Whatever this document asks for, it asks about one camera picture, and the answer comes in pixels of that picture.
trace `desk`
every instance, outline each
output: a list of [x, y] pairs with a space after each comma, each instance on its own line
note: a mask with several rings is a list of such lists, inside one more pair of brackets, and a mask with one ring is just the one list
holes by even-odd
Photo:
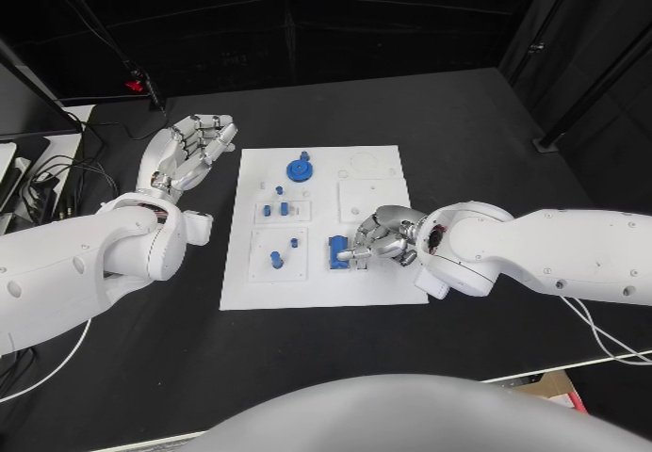
[[[147, 106], [97, 106], [91, 121], [121, 121], [144, 135], [160, 123]], [[423, 212], [469, 200], [515, 216], [592, 206], [563, 157], [532, 149], [543, 131], [494, 69], [183, 97], [170, 106], [172, 121], [231, 114], [238, 149], [397, 144], [411, 205]], [[103, 163], [130, 190], [147, 141], [130, 141], [118, 127], [103, 131]], [[221, 156], [179, 203], [215, 217], [211, 243], [189, 248], [169, 282], [130, 294], [94, 319], [67, 367], [0, 407], [7, 450], [75, 452], [204, 430], [335, 379], [424, 373], [488, 380], [603, 358], [563, 301], [507, 277], [482, 299], [452, 291], [420, 306], [221, 312], [240, 159], [238, 152]], [[108, 199], [98, 178], [85, 205]], [[652, 309], [589, 304], [606, 330], [652, 348]], [[80, 333], [39, 346], [38, 375]]]

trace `black curtain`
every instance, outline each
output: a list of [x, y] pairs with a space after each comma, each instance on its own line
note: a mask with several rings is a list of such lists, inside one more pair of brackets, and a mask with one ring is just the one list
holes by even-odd
[[[514, 72], [554, 0], [535, 0], [505, 53]], [[514, 89], [548, 130], [652, 22], [649, 0], [566, 0]], [[645, 55], [557, 145], [600, 208], [652, 214], [652, 56]]]

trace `black wall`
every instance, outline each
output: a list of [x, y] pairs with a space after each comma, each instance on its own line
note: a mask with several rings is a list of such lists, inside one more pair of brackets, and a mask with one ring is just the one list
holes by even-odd
[[[178, 96], [496, 66], [531, 0], [87, 3]], [[130, 93], [121, 60], [67, 1], [12, 9], [0, 34], [55, 94]]]

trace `blue part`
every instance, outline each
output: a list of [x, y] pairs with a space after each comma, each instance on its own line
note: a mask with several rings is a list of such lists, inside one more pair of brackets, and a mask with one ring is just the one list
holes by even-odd
[[279, 254], [279, 251], [271, 252], [271, 266], [279, 269], [283, 266], [283, 259], [281, 255]]
[[341, 261], [338, 259], [338, 253], [342, 250], [346, 250], [349, 244], [349, 239], [342, 237], [342, 235], [336, 235], [329, 238], [331, 245], [331, 269], [344, 269], [349, 267], [349, 261]]
[[289, 164], [289, 177], [294, 182], [306, 182], [313, 177], [313, 164], [309, 162], [310, 156], [306, 151], [303, 151], [299, 160], [294, 160]]

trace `robotic hand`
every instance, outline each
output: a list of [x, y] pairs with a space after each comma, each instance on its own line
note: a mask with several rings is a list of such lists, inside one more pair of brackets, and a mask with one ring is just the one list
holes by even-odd
[[0, 237], [0, 354], [77, 327], [153, 281], [175, 275], [186, 244], [205, 245], [212, 218], [176, 202], [232, 151], [230, 116], [195, 115], [153, 137], [136, 192], [97, 215]]
[[414, 285], [439, 299], [452, 287], [486, 296], [504, 273], [544, 294], [652, 304], [652, 217], [644, 215], [541, 210], [514, 219], [483, 202], [430, 215], [387, 205], [338, 259], [367, 268], [374, 254], [401, 266], [419, 257]]

